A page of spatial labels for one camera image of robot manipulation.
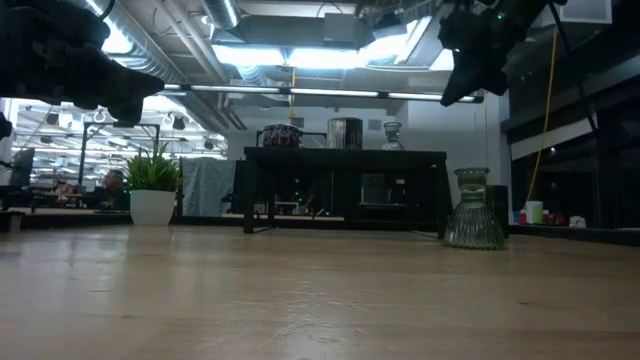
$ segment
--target potted plant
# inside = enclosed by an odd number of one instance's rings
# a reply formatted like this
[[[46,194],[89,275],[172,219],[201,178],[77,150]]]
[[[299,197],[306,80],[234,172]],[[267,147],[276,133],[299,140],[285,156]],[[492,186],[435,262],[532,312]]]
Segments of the potted plant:
[[[164,144],[153,154],[141,149],[127,160],[126,178],[131,189],[131,218],[136,225],[168,225],[173,215],[180,170],[162,155]]]

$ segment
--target green plant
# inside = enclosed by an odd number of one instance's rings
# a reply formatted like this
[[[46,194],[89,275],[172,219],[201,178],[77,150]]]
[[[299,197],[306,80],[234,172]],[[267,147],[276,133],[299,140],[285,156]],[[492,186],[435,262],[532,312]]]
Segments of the green plant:
[[[166,149],[166,143],[160,149],[154,147],[153,153],[140,149],[138,155],[127,160],[125,177],[131,190],[176,191],[180,170],[174,160],[163,157]]]

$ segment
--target table leg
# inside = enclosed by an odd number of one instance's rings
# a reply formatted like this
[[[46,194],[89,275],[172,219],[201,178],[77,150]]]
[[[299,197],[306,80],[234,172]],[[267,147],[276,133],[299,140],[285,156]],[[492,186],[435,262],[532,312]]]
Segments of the table leg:
[[[451,191],[449,189],[449,176],[444,162],[436,164],[438,184],[438,239],[444,239],[447,230],[447,221],[451,212]]]
[[[267,218],[269,219],[269,226],[276,227],[276,202],[275,194],[273,192],[273,176],[271,173],[263,174],[267,177]]]
[[[420,180],[422,179],[420,175],[421,174],[419,172],[411,172],[411,173],[403,174],[405,178],[405,188],[404,188],[405,194],[406,194],[405,198],[407,199],[407,210],[406,210],[405,221],[407,222],[408,231],[417,230],[417,226],[416,226],[416,222],[418,220],[417,205],[419,203],[418,194],[420,193],[420,191],[418,190],[418,187],[421,185]]]
[[[256,193],[256,181],[258,178],[258,164],[247,156],[244,164],[244,233],[253,234],[253,199]]]

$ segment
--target glass jar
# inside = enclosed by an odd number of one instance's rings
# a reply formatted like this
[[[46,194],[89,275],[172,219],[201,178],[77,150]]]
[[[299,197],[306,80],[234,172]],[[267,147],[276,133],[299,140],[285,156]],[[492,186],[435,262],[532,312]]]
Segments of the glass jar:
[[[384,133],[387,135],[387,143],[382,145],[382,150],[404,150],[400,141],[398,141],[398,136],[400,135],[400,127],[402,124],[393,121],[385,123],[384,125]]]
[[[447,224],[444,245],[476,250],[503,250],[507,243],[496,216],[485,204],[487,168],[455,171],[461,200]]]

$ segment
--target gray curtain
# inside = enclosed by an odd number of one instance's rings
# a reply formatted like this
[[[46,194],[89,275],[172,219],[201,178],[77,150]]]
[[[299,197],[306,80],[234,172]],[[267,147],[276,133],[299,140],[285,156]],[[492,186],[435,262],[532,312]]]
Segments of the gray curtain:
[[[183,215],[222,216],[230,204],[221,199],[232,192],[235,171],[231,160],[183,159]]]

